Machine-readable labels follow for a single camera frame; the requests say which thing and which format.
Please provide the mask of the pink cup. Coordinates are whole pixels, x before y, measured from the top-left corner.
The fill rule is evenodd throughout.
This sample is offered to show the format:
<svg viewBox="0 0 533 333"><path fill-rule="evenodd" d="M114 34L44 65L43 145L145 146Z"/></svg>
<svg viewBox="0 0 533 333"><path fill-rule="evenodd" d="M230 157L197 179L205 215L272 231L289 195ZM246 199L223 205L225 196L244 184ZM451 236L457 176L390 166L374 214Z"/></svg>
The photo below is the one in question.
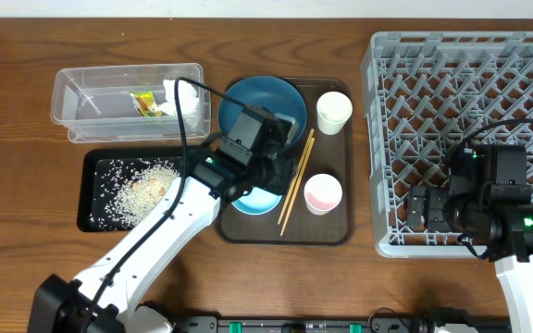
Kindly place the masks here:
<svg viewBox="0 0 533 333"><path fill-rule="evenodd" d="M322 216L341 202L343 190L340 182L330 174L316 174L304 185L304 200L310 213Z"/></svg>

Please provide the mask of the yellow orange snack wrapper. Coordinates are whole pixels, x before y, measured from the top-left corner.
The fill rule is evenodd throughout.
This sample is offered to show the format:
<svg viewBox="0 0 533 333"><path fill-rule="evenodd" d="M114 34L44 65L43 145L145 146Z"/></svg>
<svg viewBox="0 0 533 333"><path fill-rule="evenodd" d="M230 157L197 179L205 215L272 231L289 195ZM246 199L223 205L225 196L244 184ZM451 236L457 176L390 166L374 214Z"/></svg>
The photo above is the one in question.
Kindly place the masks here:
<svg viewBox="0 0 533 333"><path fill-rule="evenodd" d="M152 92L131 92L134 108L142 117L161 117L163 112Z"/></svg>

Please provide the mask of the leftover rice pile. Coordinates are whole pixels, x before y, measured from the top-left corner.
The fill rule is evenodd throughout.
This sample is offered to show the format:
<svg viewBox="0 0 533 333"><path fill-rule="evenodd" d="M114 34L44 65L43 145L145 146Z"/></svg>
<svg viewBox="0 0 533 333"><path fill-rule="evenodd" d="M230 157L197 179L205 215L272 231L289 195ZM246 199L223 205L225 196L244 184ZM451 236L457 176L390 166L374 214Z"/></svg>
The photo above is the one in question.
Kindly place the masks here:
<svg viewBox="0 0 533 333"><path fill-rule="evenodd" d="M100 160L94 171L87 222L95 231L134 228L180 175L179 165L179 157Z"/></svg>

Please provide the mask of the white napkin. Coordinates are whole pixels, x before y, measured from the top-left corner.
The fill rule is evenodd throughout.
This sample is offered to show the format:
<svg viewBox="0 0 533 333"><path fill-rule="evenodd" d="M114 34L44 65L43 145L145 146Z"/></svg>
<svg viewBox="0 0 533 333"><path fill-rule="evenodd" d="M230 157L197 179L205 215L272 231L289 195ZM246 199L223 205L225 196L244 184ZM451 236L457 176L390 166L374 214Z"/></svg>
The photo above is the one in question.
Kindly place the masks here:
<svg viewBox="0 0 533 333"><path fill-rule="evenodd" d="M179 97L180 111L184 117L196 114L199 94L187 81L180 80L175 91L175 80L163 80L166 101L159 105L160 111L166 116L176 116L176 96Z"/></svg>

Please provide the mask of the light blue bowl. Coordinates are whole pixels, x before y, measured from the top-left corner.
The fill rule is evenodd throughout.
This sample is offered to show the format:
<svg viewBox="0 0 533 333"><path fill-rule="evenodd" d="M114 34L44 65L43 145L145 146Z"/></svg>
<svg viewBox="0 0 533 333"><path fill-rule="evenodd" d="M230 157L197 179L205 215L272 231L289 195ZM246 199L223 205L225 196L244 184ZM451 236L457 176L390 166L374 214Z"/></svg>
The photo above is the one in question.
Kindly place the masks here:
<svg viewBox="0 0 533 333"><path fill-rule="evenodd" d="M259 216L273 210L280 200L281 195L254 187L251 191L246 191L232 205L243 214Z"/></svg>

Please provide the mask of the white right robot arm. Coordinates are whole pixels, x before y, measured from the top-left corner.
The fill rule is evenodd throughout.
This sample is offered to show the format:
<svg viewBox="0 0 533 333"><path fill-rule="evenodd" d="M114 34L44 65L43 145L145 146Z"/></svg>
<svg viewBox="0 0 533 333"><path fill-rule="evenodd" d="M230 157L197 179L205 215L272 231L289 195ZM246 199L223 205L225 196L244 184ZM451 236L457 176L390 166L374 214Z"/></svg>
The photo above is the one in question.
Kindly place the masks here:
<svg viewBox="0 0 533 333"><path fill-rule="evenodd" d="M471 191L414 186L407 221L458 235L479 260L495 264L513 332L533 332L533 204L529 187L489 181Z"/></svg>

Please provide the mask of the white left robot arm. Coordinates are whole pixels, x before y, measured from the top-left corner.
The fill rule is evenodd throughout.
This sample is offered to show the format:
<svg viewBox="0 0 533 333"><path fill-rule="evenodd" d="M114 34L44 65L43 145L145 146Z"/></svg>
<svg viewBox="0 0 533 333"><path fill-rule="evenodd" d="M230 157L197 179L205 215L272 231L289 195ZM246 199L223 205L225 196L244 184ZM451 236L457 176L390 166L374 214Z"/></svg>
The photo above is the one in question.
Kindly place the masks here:
<svg viewBox="0 0 533 333"><path fill-rule="evenodd" d="M143 305L149 287L223 207L261 188L283 194L296 165L286 154L296 121L238 115L232 129L185 148L182 172L149 214L103 258L70 282L48 277L36 290L30 332L170 332Z"/></svg>

